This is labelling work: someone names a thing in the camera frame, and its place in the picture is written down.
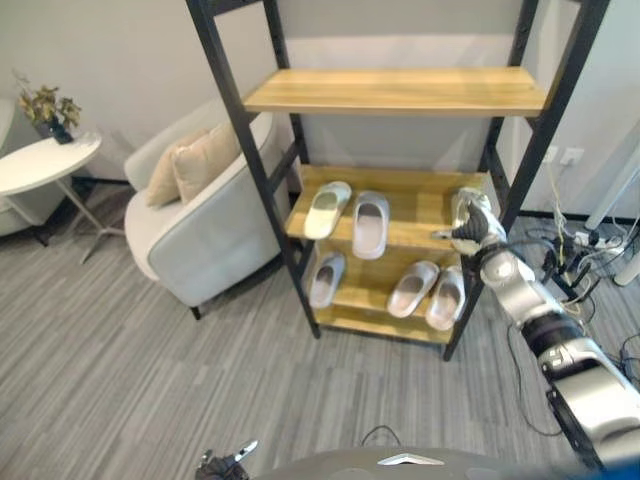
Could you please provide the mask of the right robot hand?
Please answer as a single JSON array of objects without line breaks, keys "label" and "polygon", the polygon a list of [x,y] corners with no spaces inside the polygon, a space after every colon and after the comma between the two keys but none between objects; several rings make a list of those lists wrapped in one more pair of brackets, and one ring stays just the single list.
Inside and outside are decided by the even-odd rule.
[{"label": "right robot hand", "polygon": [[431,238],[469,240],[481,243],[489,235],[490,221],[494,218],[491,209],[475,201],[463,203],[462,208],[467,213],[467,220],[464,224],[448,230],[432,232]]}]

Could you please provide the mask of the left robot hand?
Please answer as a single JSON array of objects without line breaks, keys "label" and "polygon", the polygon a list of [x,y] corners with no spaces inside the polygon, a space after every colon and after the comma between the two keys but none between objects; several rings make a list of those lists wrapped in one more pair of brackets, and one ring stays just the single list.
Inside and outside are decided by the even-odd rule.
[{"label": "left robot hand", "polygon": [[212,449],[207,449],[201,456],[195,471],[196,480],[247,480],[249,474],[242,466],[244,458],[254,452],[259,445],[258,440],[245,443],[238,451],[229,455],[215,456]]}]

